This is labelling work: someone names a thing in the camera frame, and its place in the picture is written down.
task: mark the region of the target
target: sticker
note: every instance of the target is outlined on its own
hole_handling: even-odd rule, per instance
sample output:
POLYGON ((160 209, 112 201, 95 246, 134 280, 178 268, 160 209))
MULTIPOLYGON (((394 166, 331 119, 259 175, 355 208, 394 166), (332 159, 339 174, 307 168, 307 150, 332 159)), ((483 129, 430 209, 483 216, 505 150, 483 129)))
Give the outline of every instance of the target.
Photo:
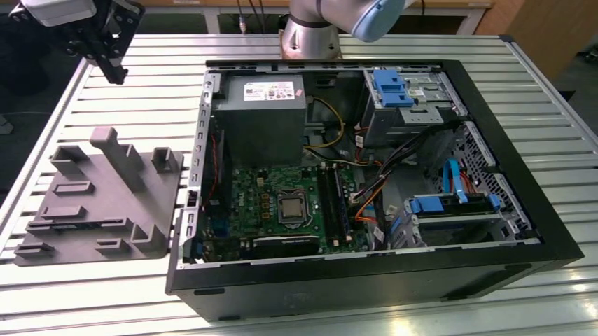
POLYGON ((243 86, 243 100, 256 102, 263 100, 294 100, 292 82, 247 83, 243 86))
POLYGON ((355 146, 358 146, 359 148, 363 148, 363 136, 360 136, 360 135, 355 136, 355 146))
POLYGON ((411 96, 426 96, 422 89, 410 89, 410 95, 411 96))
POLYGON ((383 231, 379 229, 378 226, 376 226, 375 229, 374 229, 374 235, 375 235, 375 238, 376 238, 380 242, 384 241, 384 233, 383 233, 383 231))

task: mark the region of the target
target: gray robot arm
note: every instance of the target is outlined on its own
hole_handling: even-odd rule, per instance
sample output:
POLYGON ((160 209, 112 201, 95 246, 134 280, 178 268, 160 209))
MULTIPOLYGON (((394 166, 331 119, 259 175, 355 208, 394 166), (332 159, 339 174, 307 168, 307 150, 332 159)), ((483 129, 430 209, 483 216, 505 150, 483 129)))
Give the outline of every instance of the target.
POLYGON ((414 0, 291 0, 282 37, 287 58, 327 60, 339 53, 338 28, 364 42, 391 29, 414 0))

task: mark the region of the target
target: ram slot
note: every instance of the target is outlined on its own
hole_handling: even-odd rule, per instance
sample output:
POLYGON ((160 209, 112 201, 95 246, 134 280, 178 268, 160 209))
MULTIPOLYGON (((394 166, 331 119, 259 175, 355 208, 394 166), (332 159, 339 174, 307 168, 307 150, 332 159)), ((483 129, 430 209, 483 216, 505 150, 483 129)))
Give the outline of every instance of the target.
POLYGON ((335 181, 335 195, 336 195, 336 216, 338 216, 338 223, 340 225, 340 232, 344 233, 343 240, 347 242, 351 240, 351 224, 348 223, 348 216, 347 216, 347 204, 344 201, 344 194, 343 194, 343 185, 340 176, 338 175, 338 169, 332 169, 332 176, 335 181))
POLYGON ((338 246, 340 237, 340 223, 338 222, 338 207, 335 204, 338 202, 335 193, 335 180, 330 179, 330 168, 322 168, 318 171, 318 191, 319 191, 319 203, 322 205, 322 214, 324 220, 324 232, 326 241, 332 245, 338 246))

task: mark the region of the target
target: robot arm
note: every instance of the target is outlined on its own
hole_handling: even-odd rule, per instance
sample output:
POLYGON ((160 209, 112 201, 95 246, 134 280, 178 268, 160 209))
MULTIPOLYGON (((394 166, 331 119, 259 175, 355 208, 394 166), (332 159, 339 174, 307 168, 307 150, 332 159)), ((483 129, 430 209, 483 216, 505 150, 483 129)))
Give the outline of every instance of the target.
POLYGON ((340 51, 338 28, 364 42, 393 28, 403 8, 415 0, 291 0, 291 15, 282 36, 291 59, 334 59, 340 51))
POLYGON ((68 55, 84 56, 110 83, 123 84, 120 62, 144 12, 127 0, 21 0, 9 17, 32 25, 68 55))

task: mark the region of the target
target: slotted metal table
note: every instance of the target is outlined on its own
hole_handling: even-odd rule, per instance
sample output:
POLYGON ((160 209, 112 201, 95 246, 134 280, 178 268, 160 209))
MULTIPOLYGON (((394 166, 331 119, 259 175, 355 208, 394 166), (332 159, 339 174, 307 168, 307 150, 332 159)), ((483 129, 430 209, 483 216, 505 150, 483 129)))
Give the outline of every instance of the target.
POLYGON ((343 36, 340 45, 344 59, 462 61, 586 258, 477 300, 214 324, 164 295, 167 258, 17 267, 13 250, 52 180, 56 145, 94 153, 92 129, 112 125, 139 152, 184 151, 188 166, 204 61, 279 58, 275 35, 142 35, 123 86, 80 64, 0 209, 0 333, 598 334, 598 141, 517 44, 495 36, 393 36, 371 44, 343 36))

